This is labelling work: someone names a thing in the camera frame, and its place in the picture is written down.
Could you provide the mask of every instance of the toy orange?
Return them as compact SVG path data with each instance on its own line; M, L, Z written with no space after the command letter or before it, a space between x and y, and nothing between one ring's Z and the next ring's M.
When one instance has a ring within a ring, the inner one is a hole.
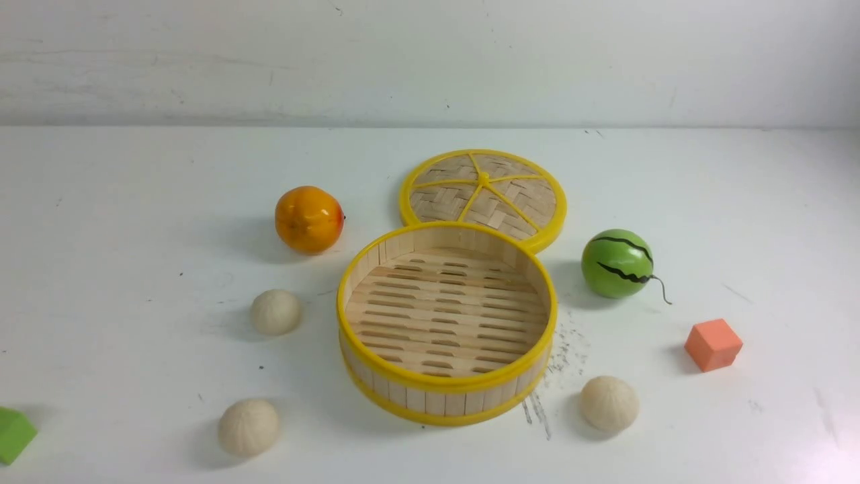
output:
M311 186L286 192L274 210L274 226L281 240L304 254L318 254L334 245L345 218L333 196Z

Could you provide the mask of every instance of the watermelon stem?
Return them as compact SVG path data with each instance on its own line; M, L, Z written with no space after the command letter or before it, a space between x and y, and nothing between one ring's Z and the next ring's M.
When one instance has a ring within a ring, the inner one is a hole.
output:
M672 303L671 303L671 302L669 302L669 300L668 300L668 299L666 299L666 284L664 284L664 283L663 283L663 280L662 280L662 279L660 279L660 278L659 278L659 277L657 277L657 276L652 275L652 276L651 276L651 278L652 278L652 279L656 279L656 280L660 281L660 286L663 288L663 301L665 301L665 302L666 302L666 304L668 304L668 305L670 305L670 306L671 306L671 305L672 305Z

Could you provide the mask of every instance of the steamer basket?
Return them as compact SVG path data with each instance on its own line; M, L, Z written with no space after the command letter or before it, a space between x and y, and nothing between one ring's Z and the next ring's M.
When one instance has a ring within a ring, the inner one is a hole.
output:
M404 225L443 220L487 226L535 253L558 237L568 210L549 172L493 150L430 158L406 177L399 203Z
M406 226L352 261L337 294L341 351L382 408L430 425L467 425L538 384L556 293L519 242L460 222Z

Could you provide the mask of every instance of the white wall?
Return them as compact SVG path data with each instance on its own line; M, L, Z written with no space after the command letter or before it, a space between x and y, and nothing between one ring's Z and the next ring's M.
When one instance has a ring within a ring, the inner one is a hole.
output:
M0 123L860 126L858 0L0 0Z

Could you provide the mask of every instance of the orange cube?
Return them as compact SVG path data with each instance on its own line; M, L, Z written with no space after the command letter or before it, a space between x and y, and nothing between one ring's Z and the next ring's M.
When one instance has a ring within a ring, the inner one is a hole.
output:
M743 346L726 320L713 320L693 326L684 349L702 371L729 366Z

